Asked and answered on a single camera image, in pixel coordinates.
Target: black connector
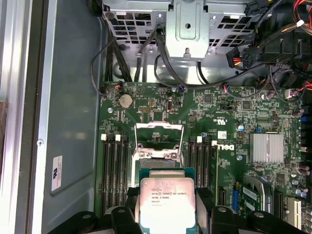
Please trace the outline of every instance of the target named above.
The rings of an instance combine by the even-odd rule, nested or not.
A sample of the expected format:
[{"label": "black connector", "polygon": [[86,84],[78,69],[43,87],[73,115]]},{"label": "black connector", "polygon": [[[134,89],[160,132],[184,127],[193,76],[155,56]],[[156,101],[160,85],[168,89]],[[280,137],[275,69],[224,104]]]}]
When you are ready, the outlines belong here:
[{"label": "black connector", "polygon": [[229,67],[235,68],[234,58],[239,58],[240,52],[237,47],[226,53],[226,59],[228,60]]},{"label": "black connector", "polygon": [[255,62],[257,62],[260,58],[260,48],[258,47],[249,47],[244,50],[244,55],[242,58],[243,67],[244,68],[251,68]]},{"label": "black connector", "polygon": [[246,5],[245,15],[246,16],[256,16],[263,14],[269,6],[268,0],[255,0],[251,1]]}]

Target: white barcode sticker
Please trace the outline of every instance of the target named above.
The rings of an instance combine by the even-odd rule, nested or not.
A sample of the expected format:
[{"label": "white barcode sticker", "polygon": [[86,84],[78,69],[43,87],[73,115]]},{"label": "white barcode sticker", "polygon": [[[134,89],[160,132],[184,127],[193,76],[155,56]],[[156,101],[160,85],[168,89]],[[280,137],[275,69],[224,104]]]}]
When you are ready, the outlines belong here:
[{"label": "white barcode sticker", "polygon": [[251,197],[253,200],[257,201],[257,194],[253,193],[252,191],[243,188],[243,193],[246,194],[247,196]]},{"label": "white barcode sticker", "polygon": [[52,188],[51,191],[58,189],[62,182],[62,160],[63,156],[58,156],[53,159],[52,168]]},{"label": "white barcode sticker", "polygon": [[251,210],[254,211],[254,206],[248,202],[246,202],[246,206]]}]

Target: white label sticker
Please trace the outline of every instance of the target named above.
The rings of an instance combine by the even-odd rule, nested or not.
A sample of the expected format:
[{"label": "white label sticker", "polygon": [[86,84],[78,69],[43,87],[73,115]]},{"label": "white label sticker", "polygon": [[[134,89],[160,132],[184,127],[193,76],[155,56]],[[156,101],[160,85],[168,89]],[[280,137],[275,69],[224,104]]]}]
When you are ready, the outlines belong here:
[{"label": "white label sticker", "polygon": [[252,191],[243,188],[243,193],[246,194],[247,196],[251,197],[253,200],[257,201],[257,194],[253,193]]},{"label": "white label sticker", "polygon": [[63,156],[58,156],[53,159],[53,168],[52,168],[52,188],[54,191],[58,189],[62,181],[62,159]]},{"label": "white label sticker", "polygon": [[218,131],[218,139],[226,139],[227,132],[226,131]]},{"label": "white label sticker", "polygon": [[253,206],[252,204],[246,202],[246,206],[247,206],[250,210],[254,211],[254,206]]}]

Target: metal bracket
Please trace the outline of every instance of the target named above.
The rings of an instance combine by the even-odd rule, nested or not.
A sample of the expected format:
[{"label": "metal bracket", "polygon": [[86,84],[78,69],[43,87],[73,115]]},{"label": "metal bracket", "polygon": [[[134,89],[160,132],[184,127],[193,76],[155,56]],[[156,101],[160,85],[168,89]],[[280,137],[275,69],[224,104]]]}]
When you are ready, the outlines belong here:
[{"label": "metal bracket", "polygon": [[175,0],[167,12],[166,47],[169,57],[203,60],[209,47],[209,13],[204,0]]}]

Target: integrated circuit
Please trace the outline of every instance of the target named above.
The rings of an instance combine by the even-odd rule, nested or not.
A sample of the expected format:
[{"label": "integrated circuit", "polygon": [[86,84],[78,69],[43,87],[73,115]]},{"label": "integrated circuit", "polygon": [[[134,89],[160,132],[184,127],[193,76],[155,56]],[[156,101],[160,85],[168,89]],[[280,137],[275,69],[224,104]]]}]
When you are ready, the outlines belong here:
[{"label": "integrated circuit", "polygon": [[213,96],[210,94],[204,95],[204,103],[212,103],[213,102]]},{"label": "integrated circuit", "polygon": [[243,101],[243,110],[250,110],[252,107],[251,101]]}]

